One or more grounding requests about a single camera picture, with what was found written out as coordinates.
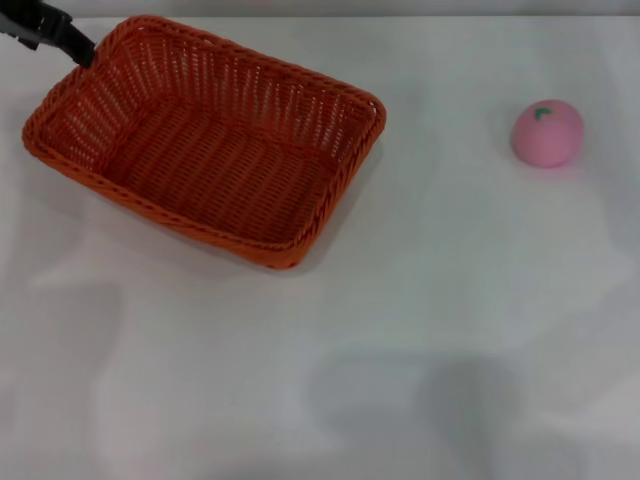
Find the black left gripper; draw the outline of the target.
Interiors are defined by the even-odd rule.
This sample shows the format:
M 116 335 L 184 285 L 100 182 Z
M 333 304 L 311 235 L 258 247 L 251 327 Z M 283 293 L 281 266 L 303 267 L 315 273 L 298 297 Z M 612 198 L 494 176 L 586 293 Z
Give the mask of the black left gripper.
M 55 46 L 78 66 L 90 68 L 95 43 L 72 24 L 66 12 L 43 1 L 1 0 L 1 33 L 31 50 Z

